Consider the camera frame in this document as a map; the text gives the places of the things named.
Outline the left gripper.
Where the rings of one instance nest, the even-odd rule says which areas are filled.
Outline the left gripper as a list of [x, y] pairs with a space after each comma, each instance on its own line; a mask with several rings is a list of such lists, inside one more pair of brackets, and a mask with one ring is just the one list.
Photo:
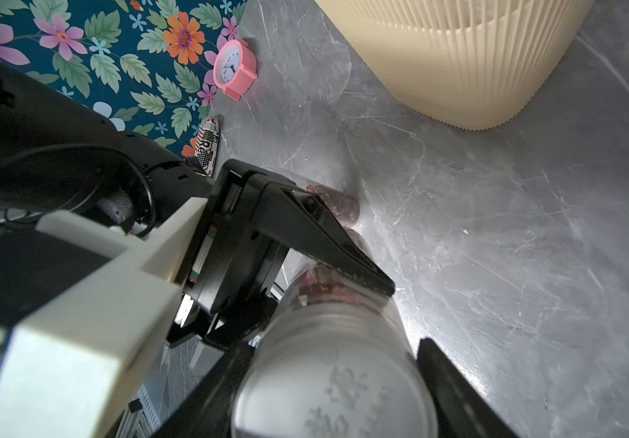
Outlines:
[[391, 297], [393, 280], [359, 249], [324, 201], [282, 175], [230, 159], [212, 187], [176, 280], [182, 302], [166, 337], [230, 350], [262, 330], [288, 249]]

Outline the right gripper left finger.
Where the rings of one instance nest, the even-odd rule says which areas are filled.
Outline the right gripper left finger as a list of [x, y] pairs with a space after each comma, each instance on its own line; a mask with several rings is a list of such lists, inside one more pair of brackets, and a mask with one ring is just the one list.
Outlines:
[[236, 393], [253, 356], [254, 348], [248, 344], [222, 354], [153, 437], [231, 437]]

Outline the white jar lid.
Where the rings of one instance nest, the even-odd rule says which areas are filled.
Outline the white jar lid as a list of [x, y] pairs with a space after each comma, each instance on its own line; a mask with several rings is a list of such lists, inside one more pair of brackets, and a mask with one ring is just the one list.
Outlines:
[[347, 332], [271, 339], [265, 332], [238, 390], [232, 436], [438, 436], [412, 356]]

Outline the clear jar with flower tea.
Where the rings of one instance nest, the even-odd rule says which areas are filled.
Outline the clear jar with flower tea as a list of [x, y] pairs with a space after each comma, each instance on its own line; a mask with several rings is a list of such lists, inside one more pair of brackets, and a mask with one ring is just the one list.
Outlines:
[[386, 350], [413, 355], [399, 308], [393, 297], [380, 294], [305, 255], [285, 290], [266, 331], [275, 344], [326, 332], [347, 332], [375, 341]]

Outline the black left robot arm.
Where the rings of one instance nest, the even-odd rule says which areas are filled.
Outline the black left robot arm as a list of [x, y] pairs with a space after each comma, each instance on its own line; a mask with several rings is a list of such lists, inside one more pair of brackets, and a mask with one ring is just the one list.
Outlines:
[[268, 291], [289, 251], [333, 268], [382, 297], [393, 280], [358, 249], [314, 193], [252, 164], [228, 160], [215, 182], [197, 162], [181, 160], [143, 134], [121, 132], [106, 117], [0, 62], [0, 210], [37, 224], [65, 210], [135, 222], [152, 232], [188, 199], [207, 209], [187, 237], [177, 282], [190, 293], [188, 320], [166, 342], [194, 336], [228, 347], [261, 328], [274, 312]]

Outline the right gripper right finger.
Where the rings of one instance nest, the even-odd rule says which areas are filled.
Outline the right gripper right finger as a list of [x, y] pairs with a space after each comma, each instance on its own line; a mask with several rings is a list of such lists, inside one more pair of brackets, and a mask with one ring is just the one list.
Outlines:
[[442, 437], [518, 437], [432, 339], [420, 341], [416, 361]]

